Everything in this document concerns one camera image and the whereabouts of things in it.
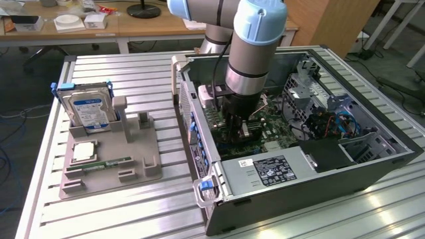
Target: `green circuit board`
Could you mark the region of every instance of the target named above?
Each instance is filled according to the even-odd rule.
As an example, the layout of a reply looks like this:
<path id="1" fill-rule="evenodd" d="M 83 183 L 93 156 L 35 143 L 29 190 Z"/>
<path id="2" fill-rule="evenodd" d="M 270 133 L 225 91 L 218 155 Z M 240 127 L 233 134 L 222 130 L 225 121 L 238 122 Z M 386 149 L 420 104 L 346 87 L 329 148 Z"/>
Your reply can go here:
<path id="1" fill-rule="evenodd" d="M 253 113 L 248 120 L 248 125 L 261 126 L 261 137 L 257 141 L 236 145 L 222 141 L 222 138 L 228 135 L 228 128 L 221 112 L 217 112 L 214 109 L 204 109 L 209 129 L 222 160 L 280 150 L 288 148 L 290 144 L 297 142 L 289 124 L 281 117 L 281 113 L 276 110 L 272 97 L 266 97 L 265 99 L 266 104 L 260 101 L 257 109 L 262 108 Z"/>

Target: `robotic arm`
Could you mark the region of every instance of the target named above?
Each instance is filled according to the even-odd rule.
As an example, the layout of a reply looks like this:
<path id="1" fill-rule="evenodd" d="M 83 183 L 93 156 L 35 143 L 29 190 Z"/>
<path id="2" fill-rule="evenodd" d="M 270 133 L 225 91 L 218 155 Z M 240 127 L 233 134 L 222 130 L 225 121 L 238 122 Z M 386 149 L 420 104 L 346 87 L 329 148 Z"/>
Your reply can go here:
<path id="1" fill-rule="evenodd" d="M 216 45 L 229 38 L 225 28 L 233 29 L 221 110 L 234 138 L 244 137 L 285 29 L 286 6 L 281 0 L 168 0 L 168 7 L 173 15 L 209 24 L 206 40 Z"/>

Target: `chair wheel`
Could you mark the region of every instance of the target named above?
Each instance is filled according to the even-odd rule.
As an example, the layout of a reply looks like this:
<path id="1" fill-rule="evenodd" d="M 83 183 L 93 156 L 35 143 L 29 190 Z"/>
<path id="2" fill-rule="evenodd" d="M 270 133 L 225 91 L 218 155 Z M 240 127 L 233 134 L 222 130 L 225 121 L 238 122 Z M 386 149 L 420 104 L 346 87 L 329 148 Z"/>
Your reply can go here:
<path id="1" fill-rule="evenodd" d="M 97 44 L 92 44 L 92 49 L 93 49 L 95 51 L 97 51 L 99 48 L 100 48 L 100 46 L 99 46 Z"/>
<path id="2" fill-rule="evenodd" d="M 21 53 L 28 53 L 28 51 L 29 51 L 28 47 L 24 47 L 24 46 L 20 46 L 19 50 Z"/>
<path id="3" fill-rule="evenodd" d="M 29 67 L 24 67 L 24 72 L 25 74 L 32 74 L 33 73 L 33 69 Z"/>

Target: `gray floor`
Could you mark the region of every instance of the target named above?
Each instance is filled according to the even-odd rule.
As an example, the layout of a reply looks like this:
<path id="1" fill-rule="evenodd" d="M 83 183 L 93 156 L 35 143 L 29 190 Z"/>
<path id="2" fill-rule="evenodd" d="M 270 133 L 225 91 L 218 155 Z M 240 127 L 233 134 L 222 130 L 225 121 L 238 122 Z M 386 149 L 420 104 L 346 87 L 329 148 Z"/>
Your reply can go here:
<path id="1" fill-rule="evenodd" d="M 365 27 L 366 32 L 373 32 L 382 17 L 372 18 Z M 384 30 L 384 34 L 388 29 L 392 28 L 393 22 Z M 384 59 L 373 57 L 368 61 L 362 61 L 376 76 L 381 76 L 400 84 L 410 87 L 412 89 L 422 89 L 425 84 L 416 81 L 417 76 L 414 71 L 405 67 L 405 64 L 414 56 L 417 50 L 425 44 L 425 37 L 408 28 L 402 32 L 400 38 L 393 44 L 390 50 L 377 49 L 384 54 Z M 148 50 L 153 45 L 153 42 L 145 42 L 140 45 L 135 45 L 132 52 L 142 52 Z M 174 51 L 174 50 L 190 50 L 193 47 L 201 45 L 201 40 L 181 40 L 181 41 L 160 41 L 154 45 L 152 51 Z M 117 54 L 119 49 L 115 43 L 100 44 L 97 51 L 92 50 L 89 44 L 73 46 L 64 46 L 64 49 L 72 55 L 95 55 L 95 54 Z M 39 47 L 29 48 L 29 54 L 21 54 L 17 48 L 11 48 L 7 55 L 0 57 L 0 112 L 11 109 L 25 109 L 28 107 L 49 104 L 52 102 L 52 95 L 49 93 L 49 84 L 56 82 L 61 70 L 63 56 L 57 52 L 49 52 L 41 59 L 33 63 L 35 73 L 25 75 L 21 72 L 20 65 L 27 57 L 40 49 Z M 365 70 L 364 66 L 358 63 L 350 63 L 353 68 L 364 75 L 364 77 L 376 84 L 373 77 Z M 416 69 L 425 70 L 425 57 L 417 63 Z M 397 104 L 401 105 L 400 95 L 390 89 L 382 89 L 385 94 L 393 99 Z M 406 97 L 405 106 L 412 111 L 421 111 L 421 104 L 417 100 Z M 43 108 L 31 112 L 31 115 L 41 115 L 48 112 L 48 108 Z M 425 125 L 425 120 L 417 116 L 414 119 Z M 29 181 L 32 177 L 32 169 L 37 157 L 39 147 L 41 144 L 43 132 L 45 128 L 47 117 L 40 119 L 28 119 L 27 132 L 21 141 L 7 147 L 7 153 L 11 160 L 15 162 L 19 178 L 23 184 L 23 195 L 25 195 Z M 0 122 L 0 138 L 13 130 L 15 126 L 7 125 Z M 4 177 L 4 170 L 0 171 L 0 180 Z M 11 176 L 7 182 L 0 186 L 0 211 L 5 208 L 16 199 L 19 190 L 16 187 L 15 178 Z M 20 208 L 23 207 L 23 200 L 16 203 L 12 210 L 0 215 L 0 239 L 13 238 L 16 227 L 20 218 Z"/>

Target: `aluminum extrusion table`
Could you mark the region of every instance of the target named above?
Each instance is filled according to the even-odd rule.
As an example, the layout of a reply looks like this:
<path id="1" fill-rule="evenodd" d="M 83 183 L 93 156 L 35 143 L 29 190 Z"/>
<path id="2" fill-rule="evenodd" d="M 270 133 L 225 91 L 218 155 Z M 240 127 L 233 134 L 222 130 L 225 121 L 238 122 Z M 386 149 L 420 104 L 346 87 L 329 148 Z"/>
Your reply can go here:
<path id="1" fill-rule="evenodd" d="M 425 147 L 425 129 L 332 51 L 312 47 L 402 131 Z M 127 96 L 129 117 L 150 111 L 164 177 L 149 184 L 60 200 L 68 117 L 55 100 L 16 238 L 205 239 L 170 98 L 170 58 L 186 52 L 80 56 L 64 63 L 60 83 L 109 79 Z M 342 89 L 321 72 L 333 92 Z M 425 235 L 425 159 L 365 191 L 246 226 L 214 239 L 418 238 Z"/>

